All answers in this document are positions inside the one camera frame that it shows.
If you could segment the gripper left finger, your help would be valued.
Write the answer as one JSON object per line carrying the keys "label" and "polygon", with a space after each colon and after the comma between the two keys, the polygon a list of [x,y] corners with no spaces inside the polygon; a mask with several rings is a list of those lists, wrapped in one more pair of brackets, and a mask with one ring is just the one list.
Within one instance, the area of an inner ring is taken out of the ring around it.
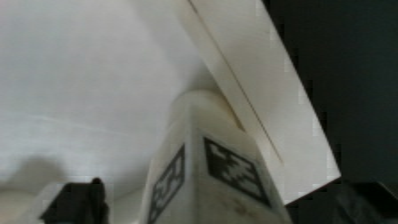
{"label": "gripper left finger", "polygon": [[111,208],[100,178],[68,183],[40,216],[45,224],[109,224]]}

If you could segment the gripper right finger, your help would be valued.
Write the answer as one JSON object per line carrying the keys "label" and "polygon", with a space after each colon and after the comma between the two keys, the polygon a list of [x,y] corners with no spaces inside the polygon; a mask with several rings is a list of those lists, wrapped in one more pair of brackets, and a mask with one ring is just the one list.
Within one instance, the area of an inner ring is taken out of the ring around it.
{"label": "gripper right finger", "polygon": [[383,182],[338,179],[287,209],[294,224],[398,224],[398,194]]}

